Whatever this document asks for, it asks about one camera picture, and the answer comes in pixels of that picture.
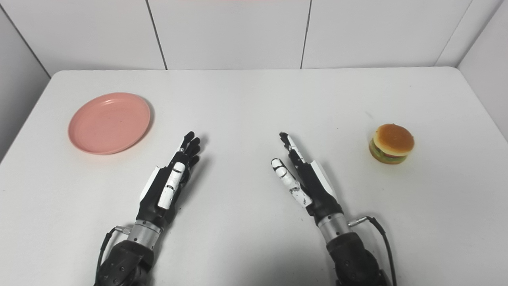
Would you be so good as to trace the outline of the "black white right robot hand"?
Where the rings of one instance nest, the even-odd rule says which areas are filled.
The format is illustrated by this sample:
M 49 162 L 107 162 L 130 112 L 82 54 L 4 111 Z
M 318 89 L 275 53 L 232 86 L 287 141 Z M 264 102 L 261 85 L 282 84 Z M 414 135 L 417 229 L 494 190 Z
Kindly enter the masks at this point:
M 279 158 L 274 158 L 271 161 L 271 166 L 294 199 L 307 210 L 310 216 L 314 217 L 316 224 L 319 224 L 325 218 L 331 218 L 335 214 L 343 214 L 343 208 L 326 188 L 329 184 L 325 182 L 319 167 L 305 160 L 289 134 L 280 132 L 279 136 L 288 152 L 291 163 L 294 165 L 298 178 L 291 173 Z

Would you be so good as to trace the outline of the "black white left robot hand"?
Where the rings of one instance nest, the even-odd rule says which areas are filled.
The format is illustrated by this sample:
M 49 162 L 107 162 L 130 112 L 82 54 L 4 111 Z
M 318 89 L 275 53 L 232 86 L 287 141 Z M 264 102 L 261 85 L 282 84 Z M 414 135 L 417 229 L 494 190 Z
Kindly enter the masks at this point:
M 189 132 L 168 165 L 154 168 L 140 195 L 136 220 L 150 222 L 161 229 L 173 221 L 176 201 L 191 177 L 192 168 L 200 160 L 200 143 L 200 138 Z

